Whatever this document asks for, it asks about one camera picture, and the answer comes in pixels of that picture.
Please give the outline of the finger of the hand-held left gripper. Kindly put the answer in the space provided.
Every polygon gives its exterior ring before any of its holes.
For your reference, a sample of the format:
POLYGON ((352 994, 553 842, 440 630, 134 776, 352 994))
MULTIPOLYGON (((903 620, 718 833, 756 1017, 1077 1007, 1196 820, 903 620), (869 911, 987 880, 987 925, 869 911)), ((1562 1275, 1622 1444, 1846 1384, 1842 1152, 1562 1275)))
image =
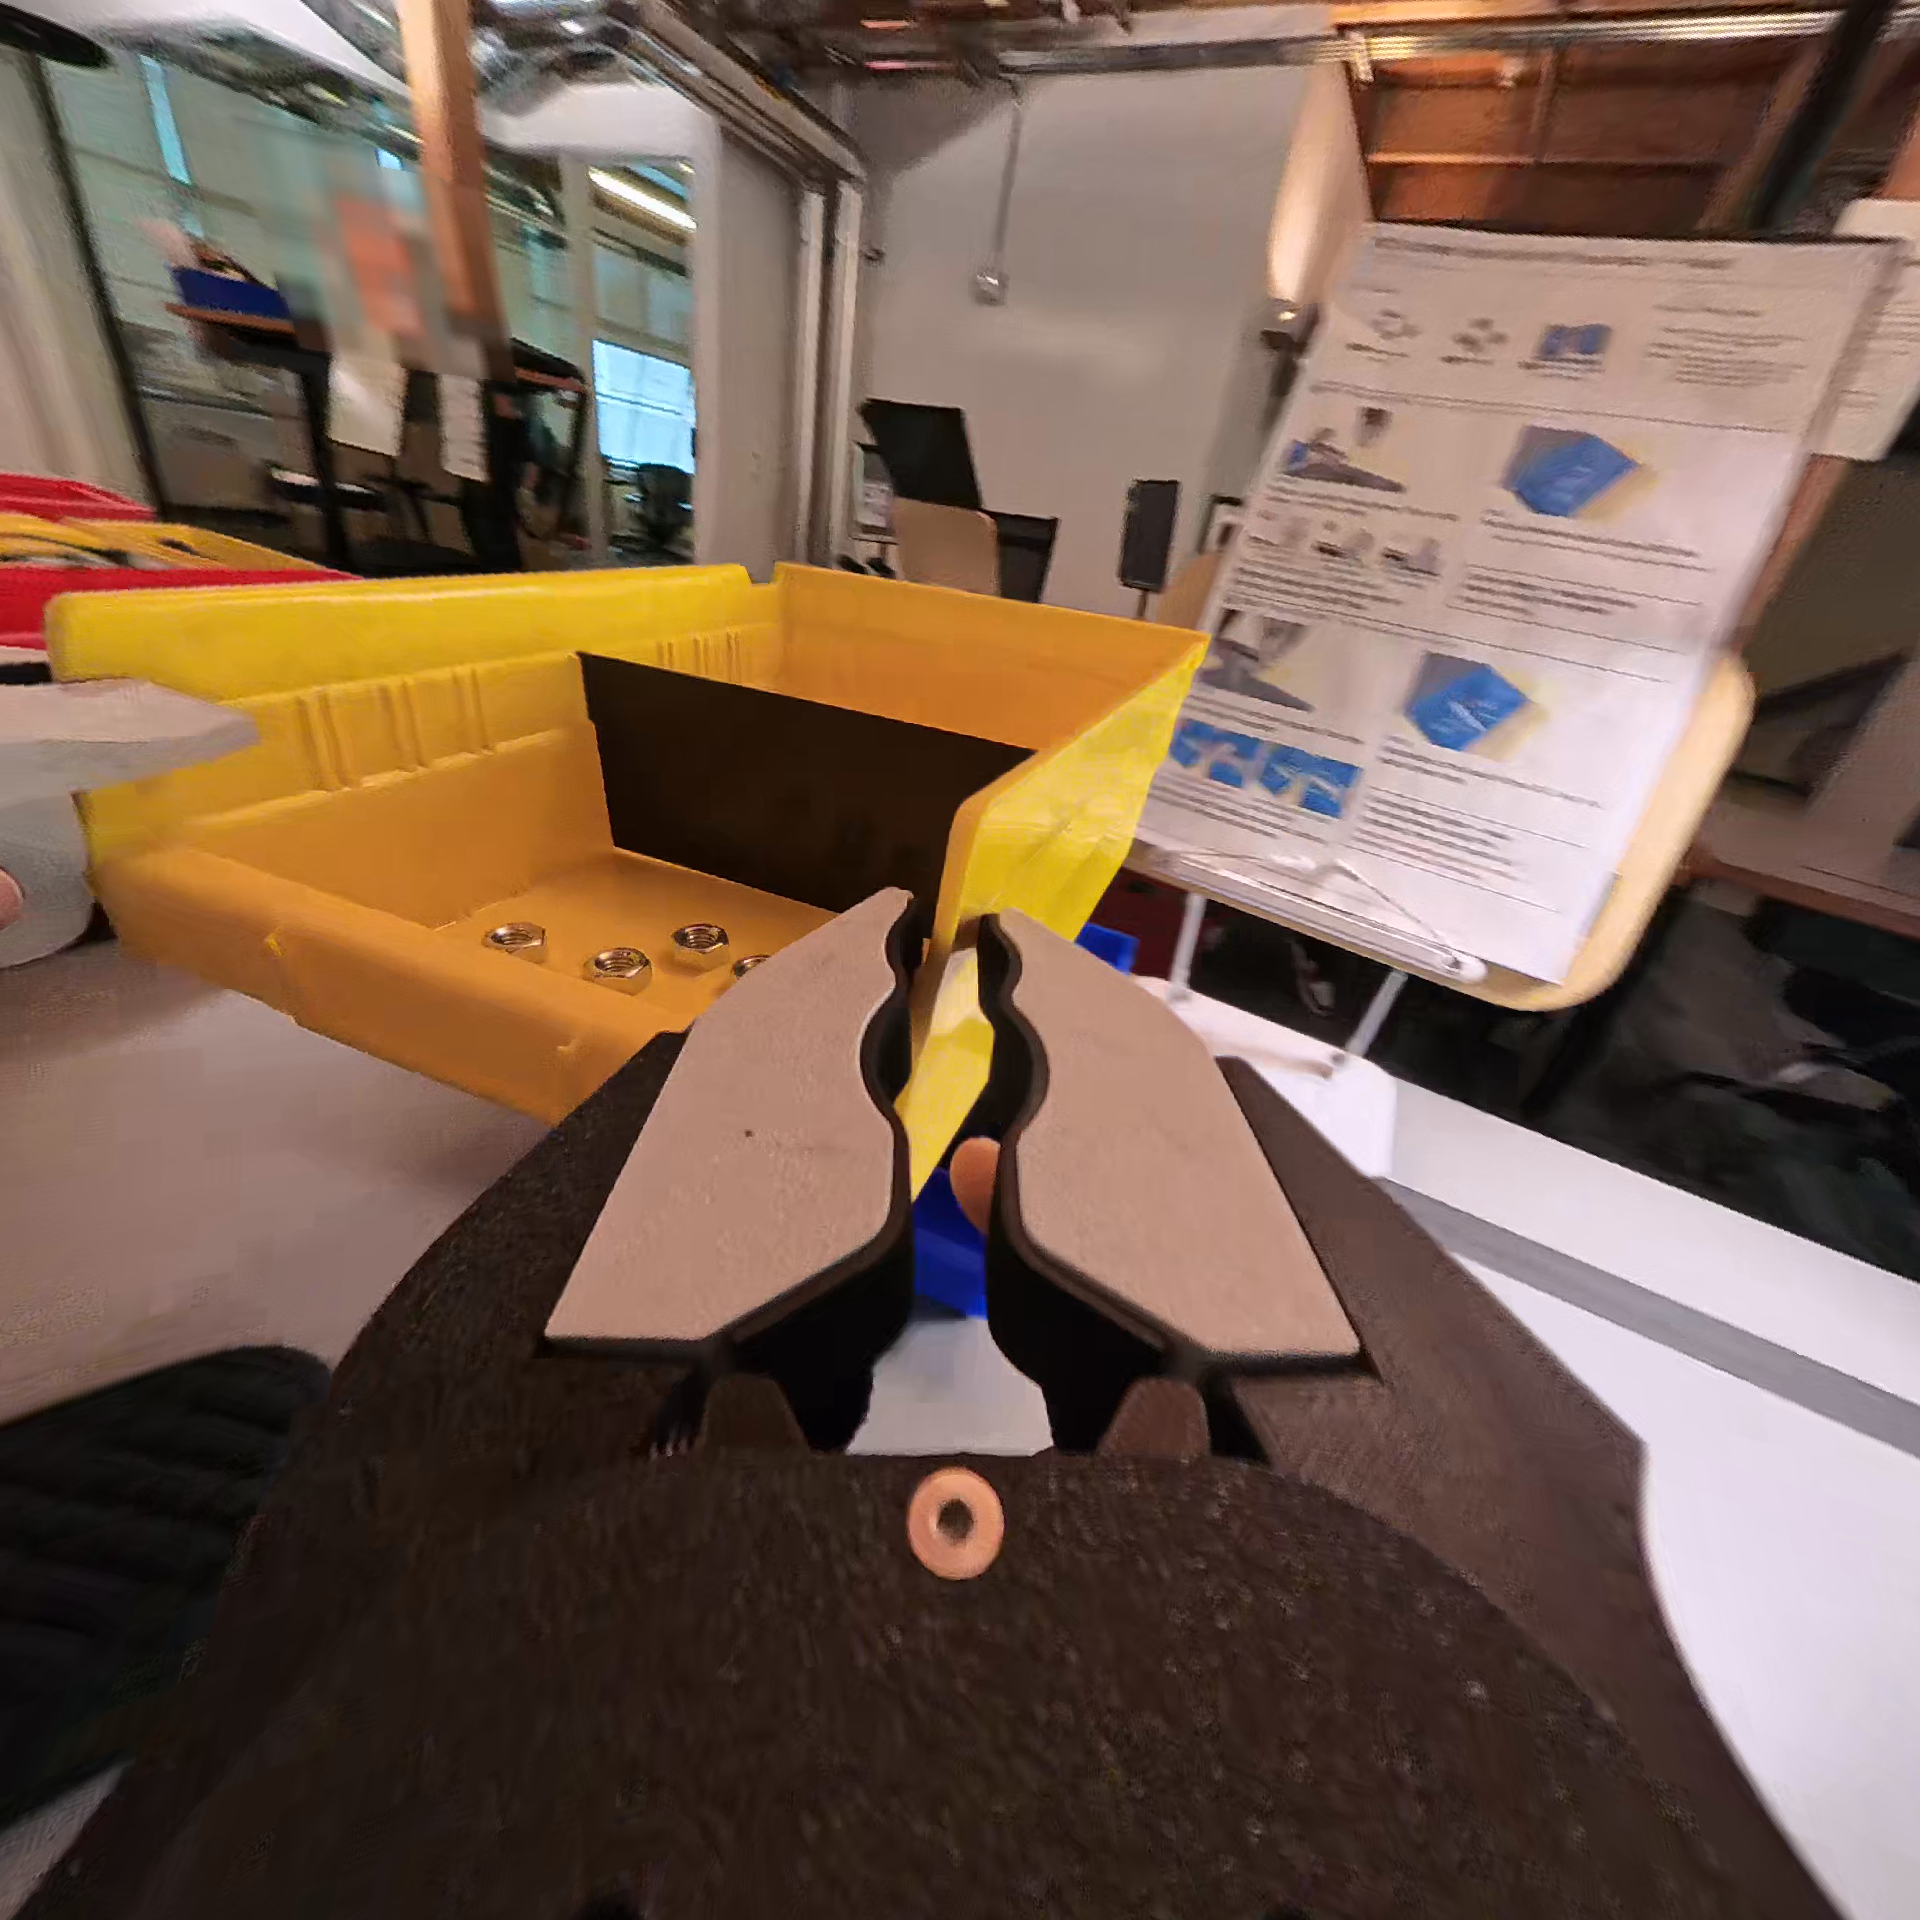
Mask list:
POLYGON ((255 717, 160 683, 8 683, 0 691, 0 868, 26 912, 0 969, 69 954, 89 925, 78 796, 160 778, 255 745, 255 717))

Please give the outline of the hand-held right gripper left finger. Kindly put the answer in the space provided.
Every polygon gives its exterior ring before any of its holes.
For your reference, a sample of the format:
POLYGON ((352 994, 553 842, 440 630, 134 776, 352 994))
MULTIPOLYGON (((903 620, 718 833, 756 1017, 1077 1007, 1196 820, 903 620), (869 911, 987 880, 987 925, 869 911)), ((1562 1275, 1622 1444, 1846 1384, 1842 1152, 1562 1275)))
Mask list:
POLYGON ((547 1350, 718 1362, 886 1260, 909 1208, 917 896, 869 893, 684 1038, 543 1324, 547 1350))

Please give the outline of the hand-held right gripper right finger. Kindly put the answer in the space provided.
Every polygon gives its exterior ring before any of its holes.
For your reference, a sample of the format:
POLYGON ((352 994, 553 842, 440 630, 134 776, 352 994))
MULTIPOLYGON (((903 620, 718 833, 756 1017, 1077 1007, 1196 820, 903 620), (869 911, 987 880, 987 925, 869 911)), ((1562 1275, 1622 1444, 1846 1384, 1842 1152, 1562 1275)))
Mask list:
POLYGON ((1014 911, 984 925, 984 1007, 1027 1053, 995 1194, 1040 1279, 1196 1369, 1361 1362, 1224 1064, 1157 994, 1014 911))

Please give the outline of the blue plastic bin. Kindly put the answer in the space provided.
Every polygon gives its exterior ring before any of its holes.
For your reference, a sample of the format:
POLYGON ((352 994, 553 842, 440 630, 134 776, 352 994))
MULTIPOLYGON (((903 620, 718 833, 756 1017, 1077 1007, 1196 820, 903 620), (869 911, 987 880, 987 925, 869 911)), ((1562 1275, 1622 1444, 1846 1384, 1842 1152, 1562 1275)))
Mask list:
POLYGON ((1006 1142, 1027 1082, 995 1064, 995 1017, 984 1011, 977 944, 948 954, 932 1007, 924 1050, 895 1106, 917 1171, 917 1295, 954 1319, 987 1319, 987 1240, 954 1208, 948 1158, 963 1142, 1006 1142))

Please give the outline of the yellow plastic bin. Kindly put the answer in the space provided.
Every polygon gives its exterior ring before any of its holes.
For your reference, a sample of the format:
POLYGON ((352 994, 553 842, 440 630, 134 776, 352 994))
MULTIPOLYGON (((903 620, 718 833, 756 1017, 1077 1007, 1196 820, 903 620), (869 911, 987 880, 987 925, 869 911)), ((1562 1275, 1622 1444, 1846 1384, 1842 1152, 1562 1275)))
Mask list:
POLYGON ((1196 635, 1136 617, 793 560, 765 583, 638 570, 58 595, 56 683, 255 717, 238 756, 78 796, 115 941, 388 1064, 571 1118, 726 994, 732 969, 673 969, 673 925, 776 955, 836 922, 612 842, 578 654, 1027 749, 948 823, 932 941, 917 922, 909 944, 909 1063, 984 912, 1089 922, 1203 665, 1196 635), (481 954, 503 922, 539 922, 547 963, 481 954), (648 994, 578 978, 612 944, 655 955, 648 994))
POLYGON ((200 523, 29 511, 0 511, 0 560, 29 571, 317 571, 307 553, 200 523))

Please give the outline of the black standing desk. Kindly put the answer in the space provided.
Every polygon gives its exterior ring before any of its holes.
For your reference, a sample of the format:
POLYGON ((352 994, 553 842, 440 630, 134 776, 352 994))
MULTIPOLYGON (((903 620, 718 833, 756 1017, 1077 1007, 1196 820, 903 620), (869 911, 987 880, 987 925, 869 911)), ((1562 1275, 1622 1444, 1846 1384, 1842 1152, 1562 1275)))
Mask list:
POLYGON ((317 511, 322 570, 352 578, 531 571, 578 544, 593 383, 559 353, 513 343, 513 377, 339 360, 317 319, 171 297, 200 353, 300 383, 300 462, 266 491, 317 511))

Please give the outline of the small black speaker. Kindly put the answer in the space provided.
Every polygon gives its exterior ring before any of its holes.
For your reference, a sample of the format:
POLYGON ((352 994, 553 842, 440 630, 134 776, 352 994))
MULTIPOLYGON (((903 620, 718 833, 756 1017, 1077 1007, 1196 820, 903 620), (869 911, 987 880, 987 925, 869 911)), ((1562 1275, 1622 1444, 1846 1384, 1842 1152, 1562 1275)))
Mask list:
POLYGON ((1141 473, 1129 488, 1117 578, 1136 595, 1157 595, 1161 591, 1172 544, 1176 544, 1176 507, 1183 507, 1183 479, 1176 473, 1141 473))

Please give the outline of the small wooden board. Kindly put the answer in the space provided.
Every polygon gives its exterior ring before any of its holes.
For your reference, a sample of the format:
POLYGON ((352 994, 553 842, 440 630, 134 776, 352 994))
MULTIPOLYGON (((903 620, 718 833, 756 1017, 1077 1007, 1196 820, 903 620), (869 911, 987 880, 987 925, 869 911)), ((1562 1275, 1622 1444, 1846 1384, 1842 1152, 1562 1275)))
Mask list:
POLYGON ((1001 523, 987 511, 895 491, 895 578, 1001 595, 1001 523))

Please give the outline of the printed instruction poster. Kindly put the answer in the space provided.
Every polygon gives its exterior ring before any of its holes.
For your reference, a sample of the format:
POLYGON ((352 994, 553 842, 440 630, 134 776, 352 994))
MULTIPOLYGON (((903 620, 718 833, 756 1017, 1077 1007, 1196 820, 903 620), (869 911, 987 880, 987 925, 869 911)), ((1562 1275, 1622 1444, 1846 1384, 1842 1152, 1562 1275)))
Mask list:
POLYGON ((1364 223, 1141 853, 1455 988, 1562 988, 1900 266, 1887 234, 1364 223))

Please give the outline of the small black panel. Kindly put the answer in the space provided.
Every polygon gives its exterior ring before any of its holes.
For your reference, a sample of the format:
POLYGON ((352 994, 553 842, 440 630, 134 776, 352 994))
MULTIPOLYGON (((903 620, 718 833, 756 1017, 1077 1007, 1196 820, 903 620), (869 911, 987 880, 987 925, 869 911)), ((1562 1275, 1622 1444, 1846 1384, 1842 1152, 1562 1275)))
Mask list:
POLYGON ((863 394, 858 421, 869 432, 880 462, 892 467, 895 499, 984 511, 963 411, 863 394))

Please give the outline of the white paper sheet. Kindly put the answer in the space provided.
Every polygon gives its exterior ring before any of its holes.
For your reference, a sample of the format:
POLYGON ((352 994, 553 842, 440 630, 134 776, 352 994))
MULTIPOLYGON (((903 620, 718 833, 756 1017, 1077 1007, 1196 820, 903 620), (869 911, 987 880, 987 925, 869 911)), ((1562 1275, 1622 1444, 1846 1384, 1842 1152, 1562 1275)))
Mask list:
POLYGON ((1837 237, 1898 244, 1900 260, 1842 366, 1818 455, 1882 462, 1920 402, 1920 202, 1846 202, 1837 237))

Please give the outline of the wooden support post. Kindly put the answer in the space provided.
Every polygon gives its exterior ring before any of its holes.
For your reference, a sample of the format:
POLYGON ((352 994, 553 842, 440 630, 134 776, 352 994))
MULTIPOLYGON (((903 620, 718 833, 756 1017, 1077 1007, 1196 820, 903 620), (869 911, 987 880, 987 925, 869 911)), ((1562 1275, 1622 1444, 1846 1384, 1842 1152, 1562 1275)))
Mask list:
POLYGON ((513 377, 513 332, 495 260, 487 144, 473 122, 467 6, 396 0, 407 107, 420 133, 425 234, 444 319, 481 377, 513 377))

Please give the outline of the silver ventilation duct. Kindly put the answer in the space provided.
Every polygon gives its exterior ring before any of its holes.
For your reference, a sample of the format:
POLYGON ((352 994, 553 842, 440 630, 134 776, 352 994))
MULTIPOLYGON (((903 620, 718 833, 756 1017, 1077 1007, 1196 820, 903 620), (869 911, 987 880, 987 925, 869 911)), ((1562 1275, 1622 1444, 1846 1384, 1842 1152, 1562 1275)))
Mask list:
POLYGON ((789 553, 812 570, 827 570, 849 544, 858 223, 858 181, 797 190, 789 553))

